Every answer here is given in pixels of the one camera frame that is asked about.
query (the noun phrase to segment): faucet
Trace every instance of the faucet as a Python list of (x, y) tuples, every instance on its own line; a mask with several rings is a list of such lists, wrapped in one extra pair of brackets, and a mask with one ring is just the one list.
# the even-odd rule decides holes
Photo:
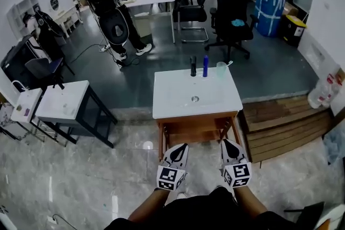
[(190, 75), (196, 76), (196, 56), (194, 55), (190, 57)]
[(20, 86), (22, 87), (22, 90), (23, 90), (23, 91), (27, 91), (27, 89), (25, 88), (25, 86), (23, 86), (23, 84), (22, 84), (20, 81), (14, 80), (14, 81), (12, 82), (12, 84), (14, 84), (15, 82), (17, 82), (17, 83), (20, 84)]

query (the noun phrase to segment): sink drain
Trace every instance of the sink drain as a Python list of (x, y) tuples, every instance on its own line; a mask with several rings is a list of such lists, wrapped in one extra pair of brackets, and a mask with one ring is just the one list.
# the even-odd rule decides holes
[(198, 102), (199, 101), (199, 97), (198, 96), (193, 96), (192, 97), (192, 102)]

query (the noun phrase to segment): clear cup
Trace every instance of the clear cup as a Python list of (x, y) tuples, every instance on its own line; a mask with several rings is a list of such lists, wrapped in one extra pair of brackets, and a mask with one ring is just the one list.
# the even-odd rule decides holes
[(217, 76), (222, 79), (224, 74), (225, 74), (225, 71), (227, 69), (227, 64), (225, 62), (217, 62)]

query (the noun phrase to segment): sink vanity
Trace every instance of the sink vanity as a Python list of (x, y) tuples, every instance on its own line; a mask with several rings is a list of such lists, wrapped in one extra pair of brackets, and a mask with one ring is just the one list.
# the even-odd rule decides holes
[(219, 77), (215, 67), (209, 68), (206, 78), (202, 69), (195, 77), (190, 70), (156, 72), (153, 118), (159, 127), (159, 159), (177, 144), (221, 140), (230, 127), (241, 144), (234, 119), (242, 108), (228, 69)]

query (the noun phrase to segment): blue bottle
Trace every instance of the blue bottle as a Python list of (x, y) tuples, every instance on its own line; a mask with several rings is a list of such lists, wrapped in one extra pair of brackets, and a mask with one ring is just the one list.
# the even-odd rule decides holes
[(206, 55), (204, 56), (204, 70), (203, 70), (203, 77), (207, 77), (207, 69), (209, 67), (209, 57)]

